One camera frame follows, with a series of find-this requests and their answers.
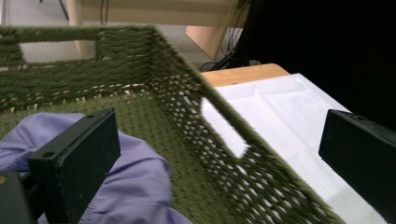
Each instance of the black cable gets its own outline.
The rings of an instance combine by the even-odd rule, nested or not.
[[[232,32],[231,32],[231,35],[229,35],[228,43],[227,43],[227,50],[226,50],[225,53],[224,53],[224,50],[223,50],[223,48],[222,48],[222,46],[221,46],[221,51],[222,51],[222,53],[224,54],[224,56],[226,56],[227,54],[229,54],[230,52],[232,52],[233,49],[234,49],[233,43],[234,43],[234,41],[236,40],[236,38],[238,37],[239,33],[240,33],[241,30],[242,30],[242,29],[239,29],[239,31],[236,33],[236,35],[234,35],[235,29],[236,29],[235,27],[238,25],[239,21],[241,20],[242,12],[244,11],[244,9],[245,9],[247,6],[248,6],[248,1],[245,1],[245,2],[244,2],[244,5],[242,5],[242,7],[241,7],[241,9],[240,9],[240,11],[239,11],[238,17],[236,18],[235,26],[233,26],[233,28],[232,28],[233,30],[232,30]]]
[[[216,63],[216,62],[207,62],[207,63],[203,63],[203,64],[201,65],[200,71],[203,72],[204,66],[207,65],[207,64],[209,64],[209,63]]]
[[[106,15],[105,15],[105,19],[103,18],[103,9],[104,9],[104,5],[105,5],[105,1],[106,1]],[[108,0],[102,0],[101,4],[100,4],[100,24],[101,25],[107,25],[107,18],[108,18]]]

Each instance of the floor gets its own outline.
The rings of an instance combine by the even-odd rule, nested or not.
[[[68,21],[58,1],[43,0],[7,0],[7,25],[68,25]],[[100,25],[99,21],[84,21],[84,25]],[[209,58],[186,34],[186,26],[157,24],[158,28],[177,47],[179,52],[198,70],[207,71],[213,66],[214,61]],[[231,35],[238,36],[240,29],[230,29],[225,41],[223,52],[227,51],[229,43],[235,43],[237,38],[231,41]],[[74,42],[63,43],[40,43],[23,44],[22,50],[26,61],[45,62],[54,60],[71,60],[78,58],[78,52]]]

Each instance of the dark background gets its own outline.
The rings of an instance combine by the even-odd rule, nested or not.
[[[301,73],[352,113],[396,131],[396,1],[265,0],[256,10],[242,47],[250,60]]]

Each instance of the wooden table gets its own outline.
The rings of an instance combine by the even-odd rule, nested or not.
[[[242,27],[248,14],[248,0],[67,0],[69,24],[99,21],[101,9],[104,20],[107,3],[108,21],[188,25],[187,36],[213,60],[228,28]],[[86,57],[85,42],[76,46]]]
[[[290,73],[288,73],[285,69],[275,63],[222,69],[218,71],[202,73],[206,80],[214,87],[257,81],[270,77],[282,77],[289,74]]]

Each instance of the woven basket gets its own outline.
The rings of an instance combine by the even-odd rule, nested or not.
[[[90,59],[27,63],[20,43],[91,40]],[[237,159],[208,99],[249,145]],[[172,206],[193,223],[342,223],[155,26],[0,27],[0,136],[38,111],[114,107],[119,129],[172,165]]]

